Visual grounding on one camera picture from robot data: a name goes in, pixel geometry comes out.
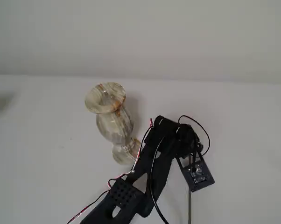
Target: white table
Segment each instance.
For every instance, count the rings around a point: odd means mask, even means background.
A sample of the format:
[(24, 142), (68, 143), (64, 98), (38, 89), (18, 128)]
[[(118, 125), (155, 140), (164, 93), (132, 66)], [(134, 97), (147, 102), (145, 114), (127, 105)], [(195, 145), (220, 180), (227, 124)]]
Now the white table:
[[(0, 224), (66, 224), (128, 169), (113, 161), (84, 106), (105, 81), (126, 89), (139, 139), (157, 115), (188, 114), (208, 131), (215, 184), (192, 194), (193, 224), (281, 224), (281, 85), (28, 76), (0, 76), (0, 95), (13, 96), (0, 111)], [(169, 223), (188, 223), (175, 161), (158, 203)], [(162, 220), (153, 210), (132, 223)]]

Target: wire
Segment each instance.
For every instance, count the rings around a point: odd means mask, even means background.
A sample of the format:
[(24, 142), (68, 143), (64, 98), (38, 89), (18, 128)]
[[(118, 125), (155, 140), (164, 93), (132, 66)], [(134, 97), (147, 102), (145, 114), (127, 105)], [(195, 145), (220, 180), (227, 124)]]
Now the wire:
[(161, 141), (159, 142), (158, 146), (156, 147), (156, 150), (155, 150), (155, 153), (154, 153), (154, 157), (153, 157), (153, 161), (152, 161), (152, 166), (151, 166), (151, 170), (150, 170), (150, 175), (149, 175), (149, 186), (150, 186), (150, 194), (151, 194), (151, 198), (152, 198), (152, 201), (154, 203), (154, 207), (158, 213), (158, 215), (160, 216), (160, 218), (163, 220), (163, 222), (165, 224), (169, 224), (169, 222), (166, 220), (166, 218), (163, 216), (162, 212), (160, 211), (158, 205), (157, 205), (157, 202), (153, 196), (153, 192), (152, 192), (152, 173), (153, 173), (153, 168), (154, 168), (154, 163), (155, 163), (155, 158), (156, 158), (156, 155), (157, 155), (157, 151), (158, 151), (158, 148), (160, 146), (160, 144), (162, 143), (163, 139), (165, 138), (165, 136), (161, 139)]
[(191, 118), (191, 117), (189, 117), (189, 116), (187, 116), (187, 115), (182, 115), (181, 117), (179, 117), (179, 119), (178, 119), (178, 123), (179, 123), (179, 124), (180, 124), (180, 119), (183, 118), (183, 117), (188, 118), (188, 119), (194, 121), (194, 122), (195, 122), (197, 125), (199, 125), (199, 126), (203, 129), (203, 131), (206, 133), (207, 138), (208, 138), (208, 148), (207, 148), (206, 152), (204, 152), (204, 154), (202, 154), (202, 156), (206, 155), (206, 153), (209, 151), (210, 142), (211, 142), (211, 141), (210, 141), (209, 134), (207, 133), (207, 131), (204, 129), (204, 127), (203, 127), (200, 123), (198, 123), (196, 120), (194, 120), (193, 118)]
[(103, 194), (105, 194), (106, 192), (108, 192), (109, 190), (104, 191), (94, 202), (92, 202), (91, 204), (89, 204), (88, 206), (86, 206), (84, 209), (82, 209), (79, 213), (77, 213), (72, 219), (70, 219), (69, 222), (67, 222), (67, 224), (71, 223), (74, 221), (74, 219), (78, 218), (81, 214), (83, 214), (90, 206), (92, 206), (94, 203), (96, 203), (99, 198), (102, 197)]
[(124, 177), (124, 176), (126, 176), (126, 175), (128, 175), (128, 174), (130, 174), (130, 173), (134, 173), (134, 168), (135, 168), (135, 166), (136, 166), (137, 161), (138, 161), (139, 158), (140, 158), (140, 154), (141, 154), (141, 151), (142, 151), (142, 144), (144, 143), (144, 140), (145, 140), (145, 138), (146, 138), (148, 132), (151, 130), (151, 128), (153, 128), (152, 119), (150, 119), (150, 127), (146, 130), (145, 135), (144, 135), (144, 137), (143, 137), (142, 140), (141, 140), (140, 148), (139, 148), (139, 151), (138, 151), (138, 153), (137, 153), (137, 156), (136, 156), (134, 165), (132, 166), (131, 170), (130, 170), (128, 173), (123, 173), (123, 174), (119, 175), (119, 176), (116, 177), (116, 178), (109, 179), (108, 182), (107, 182), (107, 186), (108, 186), (110, 189), (112, 188), (112, 186), (111, 186), (111, 184), (110, 184), (110, 181), (116, 181), (117, 179), (122, 178), (122, 177)]

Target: vase rim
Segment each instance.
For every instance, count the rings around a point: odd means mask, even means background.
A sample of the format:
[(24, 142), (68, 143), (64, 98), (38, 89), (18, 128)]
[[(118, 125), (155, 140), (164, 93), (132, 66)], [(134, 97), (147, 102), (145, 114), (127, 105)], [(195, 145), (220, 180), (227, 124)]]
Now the vase rim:
[[(102, 105), (104, 97), (109, 96), (113, 103)], [(118, 83), (108, 82), (100, 83), (93, 87), (85, 97), (84, 103), (86, 108), (92, 113), (103, 114), (111, 113), (118, 110), (124, 103), (126, 91)]]

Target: vase base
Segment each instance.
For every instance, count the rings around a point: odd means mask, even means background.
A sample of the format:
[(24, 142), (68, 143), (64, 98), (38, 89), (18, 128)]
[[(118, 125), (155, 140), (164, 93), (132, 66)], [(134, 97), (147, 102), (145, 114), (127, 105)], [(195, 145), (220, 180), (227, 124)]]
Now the vase base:
[(133, 139), (133, 144), (130, 146), (113, 146), (112, 157), (120, 165), (132, 166), (141, 146), (140, 141)]

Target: robotic arm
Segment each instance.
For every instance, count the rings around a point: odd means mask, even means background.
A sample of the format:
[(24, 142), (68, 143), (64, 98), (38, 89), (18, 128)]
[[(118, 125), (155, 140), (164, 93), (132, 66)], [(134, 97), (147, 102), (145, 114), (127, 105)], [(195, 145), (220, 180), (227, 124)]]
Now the robotic arm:
[[(134, 172), (129, 173), (125, 180), (121, 177), (116, 179), (105, 198), (81, 224), (129, 224), (136, 213), (147, 217), (154, 206), (158, 209), (156, 201), (166, 184), (172, 160), (175, 158), (191, 192), (214, 183), (201, 155), (203, 145), (190, 125), (178, 124), (158, 116), (144, 142), (146, 145)], [(183, 167), (180, 158), (187, 156), (192, 156), (192, 163)], [(133, 183), (145, 173), (148, 180), (146, 192), (143, 193)], [(112, 212), (116, 206), (121, 210), (113, 217)]]

